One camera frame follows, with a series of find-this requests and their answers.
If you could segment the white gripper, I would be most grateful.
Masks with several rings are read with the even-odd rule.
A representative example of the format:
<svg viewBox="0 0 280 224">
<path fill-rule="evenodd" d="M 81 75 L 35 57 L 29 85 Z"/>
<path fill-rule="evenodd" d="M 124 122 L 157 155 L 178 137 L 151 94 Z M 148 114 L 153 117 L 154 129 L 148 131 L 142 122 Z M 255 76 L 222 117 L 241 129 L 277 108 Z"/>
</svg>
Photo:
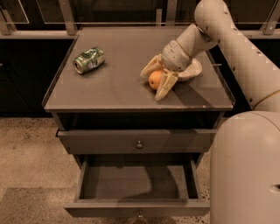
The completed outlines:
<svg viewBox="0 0 280 224">
<path fill-rule="evenodd" d="M 192 63 L 192 58 L 187 51 L 186 42 L 182 42 L 177 39 L 172 40 L 168 45 L 166 45 L 161 55 L 164 67 L 174 72 L 162 72 L 155 96 L 157 101 L 163 100 L 176 84 L 179 79 L 179 74 L 177 72 L 185 71 Z M 163 68 L 161 64 L 161 55 L 158 54 L 150 60 L 147 66 L 140 73 L 142 78 L 149 78 L 153 72 L 159 71 Z"/>
</svg>

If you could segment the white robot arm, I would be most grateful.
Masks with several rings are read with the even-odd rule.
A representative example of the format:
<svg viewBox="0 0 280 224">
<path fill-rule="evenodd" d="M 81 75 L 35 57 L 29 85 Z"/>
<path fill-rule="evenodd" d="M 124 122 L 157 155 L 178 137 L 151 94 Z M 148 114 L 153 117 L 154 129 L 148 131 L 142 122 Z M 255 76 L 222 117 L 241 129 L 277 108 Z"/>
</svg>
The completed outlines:
<svg viewBox="0 0 280 224">
<path fill-rule="evenodd" d="M 213 140 L 210 224 L 280 224 L 280 69 L 235 27 L 223 0 L 200 0 L 194 18 L 141 75 L 162 72 L 162 100 L 197 54 L 221 49 L 250 109 Z"/>
</svg>

